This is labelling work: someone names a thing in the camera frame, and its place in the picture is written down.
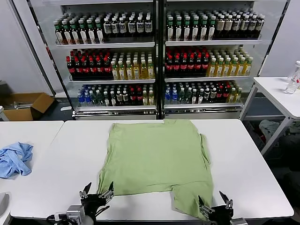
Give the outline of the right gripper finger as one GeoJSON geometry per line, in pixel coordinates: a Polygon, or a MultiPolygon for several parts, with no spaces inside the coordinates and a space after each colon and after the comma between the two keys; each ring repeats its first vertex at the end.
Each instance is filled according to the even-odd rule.
{"type": "Polygon", "coordinates": [[[224,203],[226,209],[232,209],[233,208],[233,199],[229,199],[226,194],[219,191],[224,203]]]}
{"type": "Polygon", "coordinates": [[[214,210],[208,206],[206,206],[202,200],[202,198],[199,196],[199,211],[205,216],[209,217],[214,210]]]}

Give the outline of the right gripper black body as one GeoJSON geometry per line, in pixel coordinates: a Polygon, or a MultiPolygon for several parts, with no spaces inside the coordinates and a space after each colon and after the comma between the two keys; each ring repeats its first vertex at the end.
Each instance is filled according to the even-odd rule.
{"type": "Polygon", "coordinates": [[[233,212],[233,208],[227,209],[225,205],[215,206],[211,208],[208,218],[215,222],[230,222],[233,212]]]}

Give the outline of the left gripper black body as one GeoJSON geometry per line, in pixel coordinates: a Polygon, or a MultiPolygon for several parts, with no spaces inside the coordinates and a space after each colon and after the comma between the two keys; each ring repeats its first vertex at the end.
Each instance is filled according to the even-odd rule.
{"type": "Polygon", "coordinates": [[[106,205],[106,199],[100,197],[101,194],[88,194],[88,197],[81,199],[81,204],[84,207],[85,215],[97,217],[99,214],[109,209],[106,205]]]}

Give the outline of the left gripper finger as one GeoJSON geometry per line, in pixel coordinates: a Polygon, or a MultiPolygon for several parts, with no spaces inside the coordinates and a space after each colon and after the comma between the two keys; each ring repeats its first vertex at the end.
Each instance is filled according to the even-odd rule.
{"type": "Polygon", "coordinates": [[[103,199],[112,199],[114,196],[114,187],[113,187],[113,181],[111,182],[108,190],[100,195],[103,199]]]}
{"type": "Polygon", "coordinates": [[[90,187],[91,187],[91,182],[84,187],[83,191],[79,192],[79,196],[80,196],[81,199],[85,199],[85,198],[88,197],[90,187]]]}

